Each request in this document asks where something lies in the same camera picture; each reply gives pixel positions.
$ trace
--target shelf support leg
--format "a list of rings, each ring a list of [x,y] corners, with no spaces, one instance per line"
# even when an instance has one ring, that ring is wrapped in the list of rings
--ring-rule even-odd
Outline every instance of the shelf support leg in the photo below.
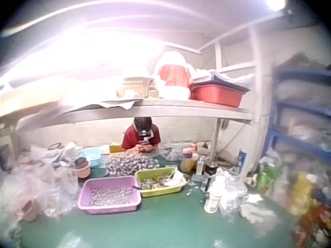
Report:
[[[214,131],[213,131],[213,137],[212,137],[212,147],[210,151],[210,161],[215,160],[216,150],[217,150],[217,140],[218,140],[218,134],[219,134],[219,128],[221,126],[222,119],[216,118],[215,125],[214,125]]]

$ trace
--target white plastic basket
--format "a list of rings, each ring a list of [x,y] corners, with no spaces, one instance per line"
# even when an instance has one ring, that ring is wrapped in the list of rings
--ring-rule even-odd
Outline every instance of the white plastic basket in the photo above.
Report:
[[[132,90],[141,97],[147,97],[149,85],[152,80],[151,77],[126,77],[124,78],[124,82],[118,87],[117,93],[119,96],[123,97],[126,91]]]

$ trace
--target yellow-green plastic tray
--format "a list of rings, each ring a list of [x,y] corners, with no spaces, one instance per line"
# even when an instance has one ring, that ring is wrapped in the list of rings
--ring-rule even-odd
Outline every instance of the yellow-green plastic tray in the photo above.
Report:
[[[166,167],[166,168],[157,168],[157,169],[145,169],[141,170],[135,173],[135,177],[138,181],[138,185],[141,186],[141,180],[147,179],[147,178],[153,178],[162,176],[164,174],[170,174],[177,168],[175,167]],[[171,187],[164,187],[160,189],[153,189],[153,190],[141,190],[141,196],[142,197],[151,197],[151,196],[157,196],[157,195],[166,195],[171,193],[179,192],[187,183],[185,178],[183,177],[181,179],[181,184],[178,184],[176,186]]]

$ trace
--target yellow container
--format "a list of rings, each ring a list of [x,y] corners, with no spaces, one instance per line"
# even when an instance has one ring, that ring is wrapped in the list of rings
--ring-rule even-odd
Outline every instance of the yellow container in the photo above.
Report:
[[[112,143],[109,146],[109,153],[117,153],[117,152],[123,152],[124,149],[122,148],[121,144]]]
[[[145,169],[141,170],[135,173],[135,177],[138,181],[138,185],[141,186],[141,180],[158,177],[162,175],[169,175],[177,168],[175,167],[166,167],[166,168],[156,168],[156,169]],[[180,181],[180,184],[171,186],[171,187],[164,187],[159,189],[153,189],[153,190],[141,190],[141,196],[142,197],[151,197],[151,196],[157,196],[157,195],[166,195],[171,193],[179,192],[185,185],[187,181],[183,177]]]

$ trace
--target hand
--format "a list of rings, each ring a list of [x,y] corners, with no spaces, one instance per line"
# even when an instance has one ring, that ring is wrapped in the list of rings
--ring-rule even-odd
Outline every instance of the hand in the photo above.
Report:
[[[127,149],[126,151],[141,152],[144,146],[137,144],[135,147]]]
[[[152,150],[153,150],[153,146],[152,145],[145,145],[143,147],[143,151],[151,152]]]

